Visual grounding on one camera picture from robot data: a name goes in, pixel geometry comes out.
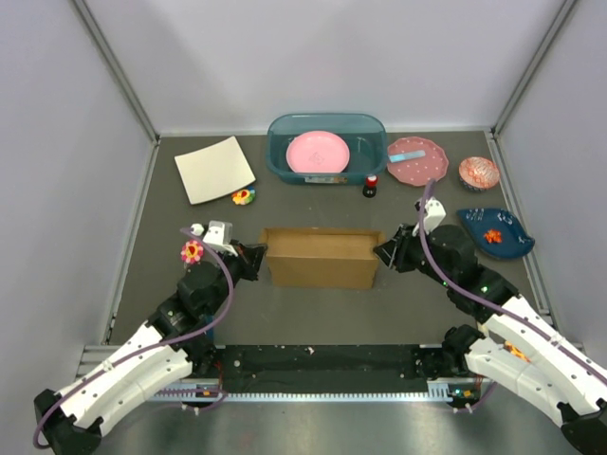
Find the brown cardboard box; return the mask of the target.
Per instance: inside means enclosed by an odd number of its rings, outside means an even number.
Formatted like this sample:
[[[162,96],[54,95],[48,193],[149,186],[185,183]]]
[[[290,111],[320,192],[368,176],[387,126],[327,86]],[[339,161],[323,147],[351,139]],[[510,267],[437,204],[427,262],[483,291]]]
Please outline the brown cardboard box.
[[[368,290],[378,269],[382,232],[321,227],[267,227],[260,242],[279,287]]]

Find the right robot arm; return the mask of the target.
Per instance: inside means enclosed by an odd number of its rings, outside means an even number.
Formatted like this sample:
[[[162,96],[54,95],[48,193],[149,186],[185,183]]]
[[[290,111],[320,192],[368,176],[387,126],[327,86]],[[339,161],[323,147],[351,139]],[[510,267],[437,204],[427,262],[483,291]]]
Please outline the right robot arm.
[[[399,273],[442,284],[478,323],[446,337],[442,360],[453,374],[489,378],[543,412],[581,454],[606,451],[606,370],[547,323],[518,289],[479,263],[458,226],[430,233],[402,225],[375,254]]]

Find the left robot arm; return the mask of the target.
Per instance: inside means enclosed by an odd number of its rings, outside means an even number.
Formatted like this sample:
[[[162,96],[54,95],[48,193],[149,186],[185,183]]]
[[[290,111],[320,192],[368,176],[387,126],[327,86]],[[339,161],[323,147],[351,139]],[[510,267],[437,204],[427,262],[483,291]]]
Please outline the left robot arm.
[[[234,288],[255,281],[267,246],[236,241],[226,252],[205,246],[202,261],[186,268],[175,292],[114,353],[59,391],[34,399],[35,448],[91,454],[120,420],[175,381],[205,375],[215,348],[207,333],[228,313]]]

